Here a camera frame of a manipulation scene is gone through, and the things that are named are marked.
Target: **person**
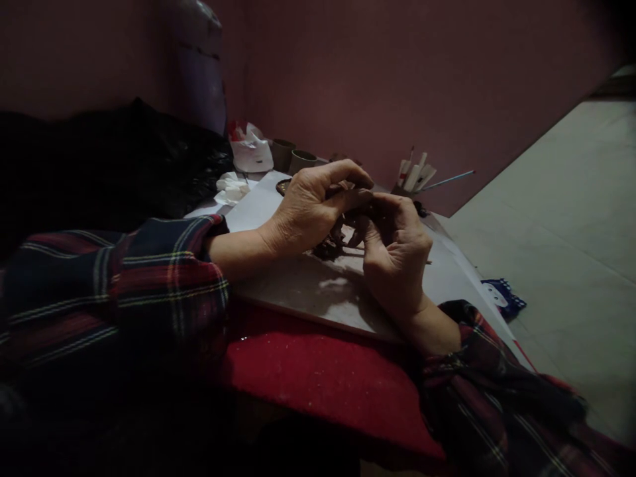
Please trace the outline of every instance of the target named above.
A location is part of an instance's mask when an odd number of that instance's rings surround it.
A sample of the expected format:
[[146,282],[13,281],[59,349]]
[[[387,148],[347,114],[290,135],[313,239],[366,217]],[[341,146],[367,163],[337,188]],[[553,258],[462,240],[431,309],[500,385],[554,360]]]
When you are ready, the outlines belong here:
[[[342,181],[356,188],[338,189]],[[2,276],[1,461],[18,473],[48,455],[46,466],[77,459],[97,472],[110,469],[114,449],[126,449],[126,462],[139,449],[126,444],[121,429],[140,427],[135,413],[153,409],[157,397],[168,396],[173,406],[179,388],[141,392],[139,370],[222,321],[232,283],[313,248],[344,212],[371,203],[373,219],[361,215],[356,224],[364,279],[419,351],[423,416],[449,460],[463,473],[490,476],[624,472],[631,453],[586,426],[584,401],[572,389],[522,367],[469,303],[436,306],[426,296],[431,239],[409,199],[372,193],[372,186],[360,166],[343,160],[296,174],[278,210],[256,230],[232,233],[223,217],[211,215],[149,219],[128,234],[29,237]],[[199,391],[189,402],[200,403]],[[126,414],[130,400],[138,405]],[[193,408],[170,408],[178,439],[156,444],[162,458],[157,467],[144,461],[148,473],[183,471],[181,462],[209,452],[208,441],[193,450],[183,444],[192,439],[181,439],[196,421],[219,424]],[[156,422],[163,420],[144,420],[142,432],[161,434]],[[85,443],[95,435],[116,437],[100,437],[89,450]],[[113,448],[112,440],[124,443]]]

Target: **red felt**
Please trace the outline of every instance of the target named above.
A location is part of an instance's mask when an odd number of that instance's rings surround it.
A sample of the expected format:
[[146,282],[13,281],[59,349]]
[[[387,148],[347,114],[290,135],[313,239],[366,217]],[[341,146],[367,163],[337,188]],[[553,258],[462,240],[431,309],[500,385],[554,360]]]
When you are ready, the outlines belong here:
[[224,385],[445,460],[420,414],[405,346],[238,300],[229,313],[227,353],[220,373],[211,370]]

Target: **plaid sleeve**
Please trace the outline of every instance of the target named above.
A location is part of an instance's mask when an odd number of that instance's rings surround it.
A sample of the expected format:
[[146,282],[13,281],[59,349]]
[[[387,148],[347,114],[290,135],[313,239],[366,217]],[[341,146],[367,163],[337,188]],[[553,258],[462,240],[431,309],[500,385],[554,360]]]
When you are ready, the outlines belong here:
[[133,233],[29,237],[3,276],[0,356],[13,370],[131,364],[169,350],[225,315],[228,283],[203,240],[219,215],[150,219]]
[[431,434],[467,475],[621,475],[633,453],[585,424],[586,404],[528,371],[465,301],[440,308],[462,350],[424,360],[421,407]]

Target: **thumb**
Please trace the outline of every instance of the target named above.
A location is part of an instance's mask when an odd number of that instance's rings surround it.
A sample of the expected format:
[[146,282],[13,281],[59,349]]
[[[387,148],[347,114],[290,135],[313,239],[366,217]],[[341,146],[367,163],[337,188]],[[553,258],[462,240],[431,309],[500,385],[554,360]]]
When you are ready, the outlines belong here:
[[350,189],[334,194],[324,202],[324,205],[335,209],[339,216],[366,204],[371,199],[373,199],[373,193],[369,189]]
[[366,215],[361,215],[356,219],[356,231],[349,241],[350,247],[356,247],[364,241],[364,256],[368,258],[385,248],[382,243],[382,236],[377,226]]

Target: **paper cup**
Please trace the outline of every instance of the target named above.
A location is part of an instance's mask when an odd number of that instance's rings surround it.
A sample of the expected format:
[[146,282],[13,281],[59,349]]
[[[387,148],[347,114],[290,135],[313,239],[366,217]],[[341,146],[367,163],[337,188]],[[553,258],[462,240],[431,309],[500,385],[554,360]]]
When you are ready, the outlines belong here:
[[270,150],[272,151],[275,170],[287,173],[292,163],[292,150],[294,149],[296,149],[296,145],[284,139],[274,139],[272,141]]
[[293,176],[296,172],[307,167],[314,167],[318,159],[312,153],[294,149],[291,152],[291,166],[288,174]]

